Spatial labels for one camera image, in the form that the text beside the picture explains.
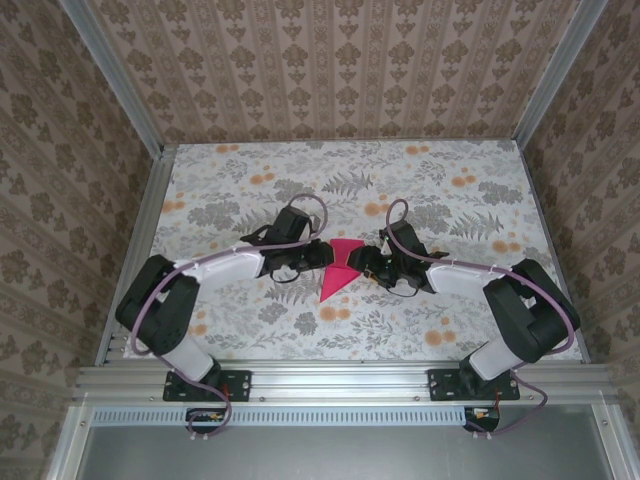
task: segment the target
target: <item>table surface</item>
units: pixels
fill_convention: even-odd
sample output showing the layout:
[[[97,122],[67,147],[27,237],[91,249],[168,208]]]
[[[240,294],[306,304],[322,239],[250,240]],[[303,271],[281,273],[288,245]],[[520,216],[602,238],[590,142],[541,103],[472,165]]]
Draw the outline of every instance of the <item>table surface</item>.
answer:
[[[507,140],[181,145],[152,254],[177,260],[226,249],[299,192],[327,203],[325,241],[374,243],[388,205],[402,197],[429,251],[507,266],[526,256],[557,279],[520,154]],[[297,206],[321,215],[313,201]],[[290,284],[263,277],[203,286],[190,334],[218,358],[278,360],[457,360],[498,335],[483,302],[400,298],[360,277],[320,304],[322,279],[318,270]],[[582,357],[575,345],[555,358]]]

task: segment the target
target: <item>metal bracket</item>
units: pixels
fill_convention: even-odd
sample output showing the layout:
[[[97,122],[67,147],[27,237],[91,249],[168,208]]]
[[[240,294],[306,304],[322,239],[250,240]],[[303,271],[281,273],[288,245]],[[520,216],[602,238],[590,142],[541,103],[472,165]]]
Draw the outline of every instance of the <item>metal bracket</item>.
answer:
[[[494,402],[497,395],[500,396],[501,401],[520,399],[518,384],[511,379],[509,372],[505,372],[493,379],[486,388],[479,391],[475,396],[469,395],[461,388],[460,369],[429,370],[427,376],[429,377],[429,394],[433,401],[486,400]]]
[[[216,387],[232,402],[248,402],[251,393],[251,371],[223,370]],[[212,392],[182,380],[174,372],[167,373],[162,399],[165,402],[217,402]]]

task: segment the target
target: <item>purple cable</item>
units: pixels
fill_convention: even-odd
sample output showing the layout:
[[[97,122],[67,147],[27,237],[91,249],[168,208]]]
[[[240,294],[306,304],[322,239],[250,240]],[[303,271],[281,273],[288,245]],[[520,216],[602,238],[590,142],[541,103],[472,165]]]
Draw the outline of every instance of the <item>purple cable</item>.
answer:
[[[173,370],[176,375],[178,375],[183,381],[185,381],[189,385],[193,385],[196,388],[201,388],[202,390],[207,390],[213,393],[214,395],[216,395],[222,401],[224,401],[224,404],[226,406],[226,412],[225,412],[226,415],[222,419],[222,422],[220,423],[220,425],[218,425],[218,428],[216,428],[210,434],[207,434],[208,437],[213,437],[217,435],[231,421],[231,414],[233,413],[233,409],[231,407],[231,402],[229,401],[229,398],[215,387],[191,380],[189,377],[187,377],[184,373],[182,373],[180,370],[178,370],[173,365],[171,365],[171,363],[165,360],[164,358],[160,357],[160,360],[167,367],[169,367],[170,370]],[[206,410],[197,410],[197,411],[191,412],[191,416],[189,417],[189,422],[187,423],[187,430],[192,436],[197,435],[196,432],[193,431],[193,419],[204,413],[209,413],[209,412],[207,412]]]
[[[309,242],[315,240],[316,238],[318,238],[320,236],[320,234],[322,233],[322,231],[327,226],[327,222],[329,220],[329,210],[327,209],[327,204],[324,203],[324,201],[320,197],[318,197],[316,195],[313,195],[311,193],[299,193],[297,195],[294,195],[291,198],[291,200],[289,200],[289,203],[287,204],[287,206],[291,205],[295,200],[297,200],[299,198],[310,198],[310,199],[316,200],[320,204],[320,206],[322,207],[322,214],[323,214],[322,223],[320,224],[320,227],[318,228],[318,230],[315,231],[315,233],[309,235],[309,237],[304,239],[304,240],[300,240],[299,242],[287,243],[287,244],[284,244],[284,245],[264,245],[264,246],[253,246],[252,245],[252,246],[249,246],[249,247],[231,248],[231,249],[225,250],[223,252],[217,252],[217,253],[213,253],[211,255],[207,255],[205,257],[199,258],[197,261],[192,261],[192,262],[189,262],[189,263],[187,263],[185,265],[182,265],[181,267],[176,268],[171,273],[169,273],[166,277],[164,277],[162,279],[162,281],[160,281],[160,283],[156,286],[156,288],[153,289],[153,291],[151,292],[149,297],[147,297],[147,300],[145,301],[144,305],[140,309],[140,313],[138,313],[138,317],[136,318],[136,321],[133,324],[133,328],[131,329],[131,350],[133,350],[133,352],[136,355],[141,355],[141,356],[148,355],[150,353],[149,350],[140,350],[138,348],[138,346],[136,345],[137,338],[138,338],[138,333],[140,332],[140,325],[142,325],[144,317],[147,315],[147,312],[149,311],[149,308],[151,308],[151,304],[154,302],[154,300],[160,294],[160,292],[164,289],[164,287],[169,282],[171,282],[171,280],[174,277],[176,277],[180,273],[184,272],[185,270],[188,270],[189,268],[191,268],[191,267],[193,267],[195,265],[205,265],[205,264],[207,264],[207,263],[209,263],[209,262],[211,262],[213,260],[216,260],[218,258],[223,258],[223,257],[227,257],[227,256],[230,256],[230,255],[236,255],[237,253],[251,253],[251,252],[261,252],[261,251],[265,251],[265,250],[282,250],[282,249],[285,249],[285,248],[301,247],[302,245],[306,245],[307,243],[309,243]],[[231,420],[231,402],[229,401],[227,396],[224,395],[222,392],[220,392],[218,389],[216,389],[214,387],[211,387],[209,385],[205,385],[205,384],[196,382],[195,380],[191,380],[183,372],[181,372],[176,367],[174,367],[166,359],[160,358],[160,360],[162,360],[164,362],[164,364],[167,365],[167,367],[169,367],[169,369],[173,370],[185,382],[189,383],[190,385],[193,385],[194,387],[198,387],[198,388],[201,388],[203,390],[207,390],[207,391],[215,394],[218,398],[220,398],[225,403],[225,405],[227,407],[225,418],[223,419],[223,421],[219,425],[219,427],[216,430],[214,430],[213,433],[211,434],[211,436],[217,435],[222,430],[222,427],[227,425],[229,423],[229,421]],[[189,424],[188,424],[188,427],[187,427],[189,429],[189,432],[192,435],[195,434],[195,432],[193,431],[193,428],[192,428],[192,424],[193,424],[193,418],[196,417],[196,416],[198,416],[198,413],[194,412],[194,415],[192,415],[191,418],[189,418]]]
[[[558,312],[558,315],[560,315],[560,318],[562,319],[565,327],[567,327],[567,342],[564,345],[562,345],[562,346],[560,346],[560,347],[558,347],[558,348],[556,348],[554,350],[551,350],[549,353],[547,353],[547,355],[554,355],[556,353],[564,352],[564,351],[568,350],[571,347],[571,345],[573,345],[573,342],[575,341],[575,333],[573,332],[573,325],[571,324],[571,320],[569,320],[568,315],[562,309],[560,304],[558,304],[558,302],[556,302],[551,297],[551,295],[549,295],[547,292],[545,292],[542,288],[540,288],[538,285],[533,283],[531,280],[528,280],[528,279],[524,278],[523,276],[518,275],[517,273],[514,273],[511,270],[508,270],[506,268],[483,265],[481,263],[460,262],[458,260],[445,260],[445,259],[442,259],[442,258],[423,257],[423,256],[417,255],[417,254],[413,253],[411,250],[408,250],[407,248],[403,247],[400,244],[400,242],[398,241],[398,239],[396,238],[396,236],[391,231],[391,211],[393,210],[393,207],[395,207],[398,203],[402,203],[404,205],[404,207],[405,207],[404,212],[402,214],[402,218],[400,220],[404,220],[406,218],[406,216],[407,216],[407,213],[409,212],[409,203],[405,199],[399,198],[397,200],[394,200],[393,203],[389,206],[389,210],[387,210],[387,218],[386,218],[387,233],[389,234],[389,238],[393,241],[393,243],[396,245],[396,247],[398,247],[403,253],[409,255],[410,257],[415,258],[416,260],[421,260],[423,262],[438,263],[438,264],[442,264],[442,265],[451,265],[451,266],[459,265],[461,267],[473,268],[474,270],[480,270],[480,271],[483,271],[483,272],[502,273],[503,275],[506,275],[508,277],[513,278],[514,280],[517,280],[521,284],[529,287],[531,290],[536,292],[538,295],[540,295],[542,298],[544,298],[547,302],[549,302],[549,305],[551,305],[553,307],[553,309],[556,312]]]
[[[511,270],[507,270],[506,268],[501,268],[501,267],[495,267],[495,266],[489,266],[489,265],[482,265],[479,263],[471,263],[471,262],[459,262],[457,260],[444,260],[444,259],[440,259],[440,258],[430,258],[430,257],[423,257],[421,255],[417,255],[415,253],[413,253],[411,250],[405,248],[404,246],[402,246],[400,244],[400,242],[398,241],[398,239],[396,238],[396,236],[393,234],[393,232],[391,231],[391,211],[393,210],[393,207],[395,207],[398,203],[402,203],[404,205],[404,212],[402,213],[402,218],[400,220],[404,220],[407,216],[407,213],[409,212],[409,203],[403,199],[403,198],[399,198],[397,200],[394,200],[393,203],[389,206],[389,209],[387,210],[387,217],[386,217],[386,229],[387,229],[387,234],[389,235],[389,238],[391,239],[391,241],[395,244],[396,247],[398,247],[400,249],[400,251],[402,251],[403,253],[409,255],[410,257],[415,258],[416,260],[421,260],[423,262],[429,262],[429,263],[438,263],[438,264],[442,264],[442,265],[459,265],[462,267],[467,267],[467,268],[473,268],[475,270],[481,270],[481,271],[485,271],[485,272],[497,272],[497,273],[502,273],[508,277],[513,278],[514,280],[517,280],[518,282],[520,282],[521,284],[529,287],[531,290],[533,290],[534,292],[536,292],[538,295],[540,295],[542,298],[544,298],[547,302],[549,302],[549,304],[553,307],[553,309],[558,312],[558,314],[560,315],[560,318],[562,318],[562,321],[565,324],[565,327],[567,328],[567,341],[564,345],[551,350],[549,353],[547,353],[547,355],[554,355],[556,353],[560,353],[560,352],[564,352],[566,350],[568,350],[569,348],[571,348],[571,345],[573,345],[573,342],[575,341],[575,333],[573,331],[573,325],[571,324],[571,320],[569,320],[568,315],[566,314],[566,312],[562,309],[562,307],[558,304],[558,302],[556,302],[547,292],[545,292],[542,288],[540,288],[538,285],[536,285],[535,283],[533,283],[532,281],[524,278],[521,275],[518,275],[517,273],[513,273]],[[519,365],[516,365],[516,367],[514,368],[520,368],[523,365],[526,365],[526,362],[522,362]],[[479,435],[483,435],[485,437],[488,437],[489,435],[493,436],[493,435],[502,435],[504,433],[508,433],[512,430],[514,430],[515,428],[518,428],[520,425],[522,425],[523,423],[527,422],[531,416],[535,415],[536,413],[538,413],[542,407],[544,407],[547,404],[547,401],[549,400],[549,396],[540,388],[535,387],[533,385],[531,385],[530,383],[525,382],[524,380],[522,380],[520,377],[518,377],[518,375],[516,374],[516,372],[514,371],[514,369],[511,370],[511,377],[516,380],[518,383],[520,383],[521,385],[524,385],[525,387],[538,392],[540,395],[542,395],[542,401],[536,405],[536,407],[529,411],[524,417],[522,417],[520,420],[518,420],[517,422],[501,428],[500,430],[496,430],[494,432],[487,432],[486,430],[484,430],[482,427],[480,427],[479,425],[476,425],[473,422],[467,421],[467,424],[476,428],[477,430],[479,430],[478,434]]]
[[[511,378],[513,378],[516,382],[518,382],[520,385],[524,385],[525,387],[527,387],[530,390],[533,390],[534,392],[538,392],[540,395],[542,395],[542,401],[536,405],[533,410],[529,410],[527,412],[527,414],[522,417],[520,420],[518,420],[517,422],[512,423],[511,425],[508,425],[504,428],[501,428],[499,430],[496,430],[494,432],[487,432],[484,428],[482,428],[480,425],[470,422],[469,420],[467,420],[467,425],[472,426],[473,428],[475,428],[476,430],[478,430],[477,433],[478,435],[482,435],[483,437],[487,438],[488,436],[498,436],[498,435],[503,435],[505,433],[509,433],[512,430],[515,430],[516,428],[518,428],[520,425],[522,425],[523,423],[529,421],[531,419],[531,417],[533,417],[535,414],[539,413],[540,410],[542,410],[542,407],[544,407],[547,402],[549,401],[549,395],[547,395],[547,393],[534,386],[531,385],[528,382],[525,382],[524,380],[522,380],[518,375],[516,375],[516,373],[512,370],[511,371]]]

